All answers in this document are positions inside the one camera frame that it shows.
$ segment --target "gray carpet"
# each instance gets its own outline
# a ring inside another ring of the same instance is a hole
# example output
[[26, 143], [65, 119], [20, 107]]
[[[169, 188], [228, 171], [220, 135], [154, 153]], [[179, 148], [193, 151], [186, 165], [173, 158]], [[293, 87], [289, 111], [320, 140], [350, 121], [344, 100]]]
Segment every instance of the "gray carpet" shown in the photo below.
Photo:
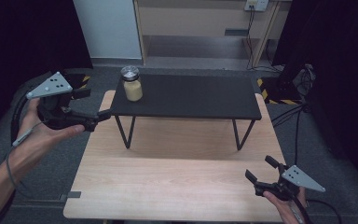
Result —
[[[74, 69], [91, 76], [88, 87], [91, 97], [74, 101], [74, 110], [86, 113], [98, 111], [103, 95], [113, 90], [119, 79], [117, 67], [95, 67], [91, 69]], [[141, 68], [141, 74], [164, 74], [183, 76], [247, 76], [254, 80], [255, 91], [259, 92], [256, 79], [273, 77], [268, 72], [243, 72], [227, 70], [186, 70], [186, 69], [152, 69]], [[10, 146], [10, 121], [17, 101], [30, 86], [36, 86], [48, 76], [43, 75], [25, 83], [13, 97], [12, 107], [0, 121], [0, 163]], [[272, 118], [293, 108], [294, 105], [268, 105]], [[326, 193], [307, 191], [307, 197], [333, 205], [342, 215], [343, 223], [358, 223], [358, 173], [350, 161], [336, 159], [328, 150], [318, 132], [311, 113], [302, 113], [298, 129], [298, 163], [297, 165], [326, 187]], [[296, 117], [275, 129], [283, 156], [288, 164], [293, 164], [295, 157]], [[26, 201], [20, 195], [7, 213], [4, 223], [102, 223], [101, 220], [67, 219], [62, 215], [64, 202], [58, 200], [60, 195], [70, 191], [78, 164], [80, 163], [90, 134], [82, 133], [76, 138], [62, 142], [44, 158], [41, 164], [24, 179], [24, 184], [34, 195], [36, 201]], [[337, 223], [333, 211], [325, 205], [311, 203], [308, 208], [314, 223]]]

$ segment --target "table leg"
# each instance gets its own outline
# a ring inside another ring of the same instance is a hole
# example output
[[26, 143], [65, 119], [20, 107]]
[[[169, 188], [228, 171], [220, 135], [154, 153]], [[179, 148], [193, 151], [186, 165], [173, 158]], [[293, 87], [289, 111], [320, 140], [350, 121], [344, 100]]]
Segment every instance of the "table leg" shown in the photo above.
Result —
[[126, 146], [126, 148], [130, 148], [130, 145], [131, 145], [133, 126], [135, 125], [135, 118], [136, 118], [135, 116], [132, 117], [129, 138], [127, 139], [126, 134], [124, 134], [123, 126], [121, 125], [120, 117], [115, 116], [118, 129], [120, 130], [121, 137], [123, 138], [124, 145]]
[[248, 138], [249, 133], [251, 132], [251, 130], [255, 124], [255, 120], [252, 119], [251, 123], [249, 124], [248, 130], [245, 133], [245, 136], [242, 138], [241, 143], [240, 143], [240, 138], [238, 137], [237, 122], [235, 121], [235, 119], [232, 120], [232, 124], [234, 126], [235, 141], [237, 142], [237, 149], [241, 150], [243, 147], [243, 144], [245, 144], [245, 141]]

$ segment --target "dark background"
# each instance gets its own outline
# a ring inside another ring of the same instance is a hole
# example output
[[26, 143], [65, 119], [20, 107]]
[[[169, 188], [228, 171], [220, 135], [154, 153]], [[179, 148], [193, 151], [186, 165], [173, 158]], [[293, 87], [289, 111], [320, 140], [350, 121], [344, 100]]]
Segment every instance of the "dark background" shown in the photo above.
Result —
[[273, 63], [286, 64], [288, 80], [313, 65], [312, 114], [330, 149], [358, 169], [358, 1], [294, 0]]
[[0, 118], [25, 81], [73, 67], [92, 67], [73, 1], [0, 0]]

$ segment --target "white panel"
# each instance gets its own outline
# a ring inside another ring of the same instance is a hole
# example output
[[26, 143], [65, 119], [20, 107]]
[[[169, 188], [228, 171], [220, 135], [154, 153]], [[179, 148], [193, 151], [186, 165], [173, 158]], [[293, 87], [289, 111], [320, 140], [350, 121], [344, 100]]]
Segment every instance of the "white panel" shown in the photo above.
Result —
[[91, 58], [142, 59], [131, 0], [74, 0]]

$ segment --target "wooden table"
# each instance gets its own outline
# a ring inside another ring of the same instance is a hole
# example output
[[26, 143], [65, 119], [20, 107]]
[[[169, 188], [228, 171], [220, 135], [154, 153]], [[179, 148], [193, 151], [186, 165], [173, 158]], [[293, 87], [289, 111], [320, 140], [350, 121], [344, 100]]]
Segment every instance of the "wooden table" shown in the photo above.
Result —
[[[101, 110], [115, 92], [108, 91]], [[68, 218], [182, 221], [281, 221], [267, 199], [255, 196], [244, 176], [276, 182], [264, 159], [284, 162], [261, 95], [262, 119], [238, 151], [231, 120], [138, 118], [131, 149], [113, 119], [91, 134], [63, 214]], [[239, 126], [247, 127], [242, 120]], [[131, 118], [122, 118], [125, 130]]]

